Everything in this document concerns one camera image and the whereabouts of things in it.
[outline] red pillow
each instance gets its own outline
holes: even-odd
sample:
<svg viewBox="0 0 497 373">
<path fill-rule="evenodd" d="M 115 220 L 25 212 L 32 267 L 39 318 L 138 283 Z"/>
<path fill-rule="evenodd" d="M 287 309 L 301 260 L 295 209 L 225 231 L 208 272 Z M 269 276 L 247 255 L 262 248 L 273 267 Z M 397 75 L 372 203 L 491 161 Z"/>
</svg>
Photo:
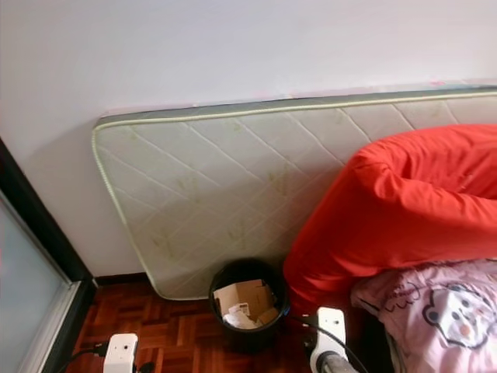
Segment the red pillow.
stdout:
<svg viewBox="0 0 497 373">
<path fill-rule="evenodd" d="M 347 300 L 360 278 L 497 256 L 497 125 L 407 132 L 358 151 L 287 257 L 293 312 Z"/>
</svg>

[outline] pink bedding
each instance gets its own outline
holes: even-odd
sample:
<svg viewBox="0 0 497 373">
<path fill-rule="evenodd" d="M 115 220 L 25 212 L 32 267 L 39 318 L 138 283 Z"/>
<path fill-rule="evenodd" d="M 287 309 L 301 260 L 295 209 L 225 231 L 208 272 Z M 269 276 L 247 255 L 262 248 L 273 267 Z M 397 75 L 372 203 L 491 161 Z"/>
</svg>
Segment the pink bedding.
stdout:
<svg viewBox="0 0 497 373">
<path fill-rule="evenodd" d="M 361 281 L 352 303 L 400 352 L 396 371 L 497 371 L 497 261 L 438 263 Z"/>
</svg>

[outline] mattress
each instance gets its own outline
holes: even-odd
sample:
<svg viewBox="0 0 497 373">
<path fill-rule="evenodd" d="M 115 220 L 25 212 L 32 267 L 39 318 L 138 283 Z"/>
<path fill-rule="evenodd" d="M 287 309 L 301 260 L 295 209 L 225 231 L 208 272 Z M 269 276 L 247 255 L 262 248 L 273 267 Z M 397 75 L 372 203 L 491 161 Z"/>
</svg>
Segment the mattress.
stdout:
<svg viewBox="0 0 497 373">
<path fill-rule="evenodd" d="M 207 297 L 226 263 L 278 264 L 348 159 L 403 131 L 497 123 L 497 89 L 289 99 L 104 117 L 92 146 L 155 290 Z"/>
</svg>

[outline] trash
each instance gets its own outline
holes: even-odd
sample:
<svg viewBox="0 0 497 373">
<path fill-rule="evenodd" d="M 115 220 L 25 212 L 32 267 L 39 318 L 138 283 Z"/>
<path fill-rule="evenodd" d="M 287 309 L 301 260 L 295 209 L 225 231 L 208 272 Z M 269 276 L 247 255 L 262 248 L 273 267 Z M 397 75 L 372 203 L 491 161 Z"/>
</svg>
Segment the trash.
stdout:
<svg viewBox="0 0 497 373">
<path fill-rule="evenodd" d="M 238 282 L 214 292 L 219 312 L 228 324 L 239 329 L 256 329 L 279 315 L 269 285 L 262 280 Z"/>
</svg>

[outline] frosted glass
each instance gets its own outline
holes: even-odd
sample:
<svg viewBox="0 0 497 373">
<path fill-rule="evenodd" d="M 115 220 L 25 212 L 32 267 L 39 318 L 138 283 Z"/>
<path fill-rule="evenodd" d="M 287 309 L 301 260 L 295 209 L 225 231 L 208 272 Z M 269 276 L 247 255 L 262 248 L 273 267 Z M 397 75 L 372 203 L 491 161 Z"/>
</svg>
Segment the frosted glass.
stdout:
<svg viewBox="0 0 497 373">
<path fill-rule="evenodd" d="M 65 285 L 3 205 L 0 249 L 1 370 L 16 373 L 57 291 Z"/>
</svg>

